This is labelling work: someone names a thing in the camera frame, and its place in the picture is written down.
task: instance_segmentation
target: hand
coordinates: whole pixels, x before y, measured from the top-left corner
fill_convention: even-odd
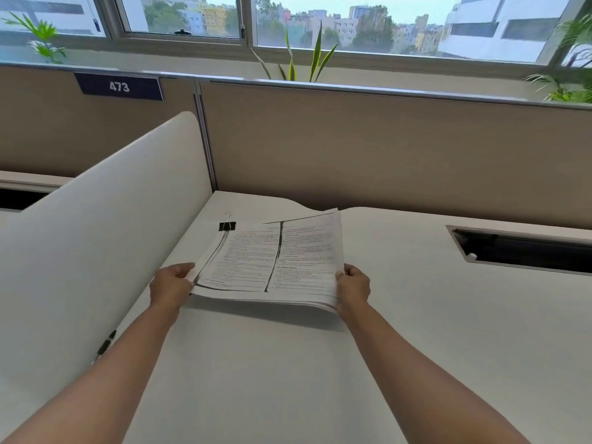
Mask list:
[[[193,283],[184,279],[195,263],[180,263],[156,271],[150,283],[150,306],[162,306],[176,313],[187,299]]]
[[[345,321],[353,317],[356,311],[368,304],[370,279],[353,265],[345,264],[345,273],[339,271],[337,278],[337,312]]]

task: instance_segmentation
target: palm plant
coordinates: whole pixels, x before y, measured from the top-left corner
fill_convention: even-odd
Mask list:
[[[323,68],[325,68],[325,65],[327,65],[327,62],[329,62],[329,59],[331,59],[331,56],[333,55],[333,53],[335,52],[335,49],[337,48],[337,44],[335,44],[335,46],[331,49],[331,51],[329,51],[325,55],[323,60],[321,61],[321,37],[322,37],[322,34],[323,34],[323,23],[321,22],[321,27],[319,28],[319,35],[317,36],[317,43],[315,44],[314,50],[313,50],[313,63],[310,66],[310,78],[308,79],[308,82],[313,82],[313,78],[314,78],[314,82],[316,82],[319,79],[319,76],[321,75],[321,71],[323,70]],[[296,69],[294,68],[294,53],[292,52],[292,48],[290,48],[290,42],[288,41],[288,30],[287,29],[286,29],[286,46],[288,47],[288,52],[290,53],[290,68],[288,70],[288,75],[286,75],[284,69],[282,68],[282,66],[280,64],[277,64],[277,66],[279,67],[279,73],[282,75],[282,78],[284,79],[284,81],[296,81]],[[269,68],[267,67],[265,62],[263,62],[263,59],[261,59],[259,56],[257,56],[257,53],[255,53],[255,51],[253,51],[253,54],[255,54],[255,57],[263,66],[263,70],[265,71],[265,74],[267,75],[267,77],[269,79],[273,79],[271,77],[271,73],[269,72]]]
[[[592,64],[592,14],[560,23],[554,32],[564,35],[559,46],[573,51],[566,67],[585,68]],[[573,90],[566,88],[557,76],[549,74],[531,74],[524,80],[534,84],[542,84],[537,92],[544,88],[552,88],[545,101],[592,103],[592,79],[589,77],[582,78],[582,88]]]
[[[21,25],[38,37],[39,40],[29,40],[28,42],[29,46],[31,46],[38,55],[48,59],[52,64],[62,63],[57,59],[57,56],[61,54],[63,57],[66,57],[64,48],[55,47],[49,43],[49,39],[57,35],[57,29],[55,26],[43,20],[35,26],[26,14],[23,14],[22,18],[12,12],[9,12],[9,14],[12,18],[3,18],[2,20],[4,23],[7,25]]]

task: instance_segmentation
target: navy blue sign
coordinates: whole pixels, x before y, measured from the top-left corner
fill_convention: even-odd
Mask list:
[[[85,95],[163,101],[158,78],[115,74],[74,73]]]

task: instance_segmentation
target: pen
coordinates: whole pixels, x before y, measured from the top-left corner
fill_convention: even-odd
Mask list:
[[[97,351],[97,356],[92,361],[91,366],[94,365],[99,358],[101,358],[101,356],[107,351],[107,349],[109,349],[109,346],[111,345],[113,338],[115,338],[116,333],[116,330],[112,331],[111,334],[105,340],[105,342],[101,345],[101,347],[99,347],[99,350]]]

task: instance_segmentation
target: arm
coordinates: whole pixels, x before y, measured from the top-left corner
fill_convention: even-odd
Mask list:
[[[436,365],[370,305],[370,279],[337,274],[339,315],[409,444],[528,444],[500,413]]]
[[[165,337],[192,285],[193,263],[156,272],[150,307],[111,349],[15,430],[4,444],[117,444],[123,441]]]

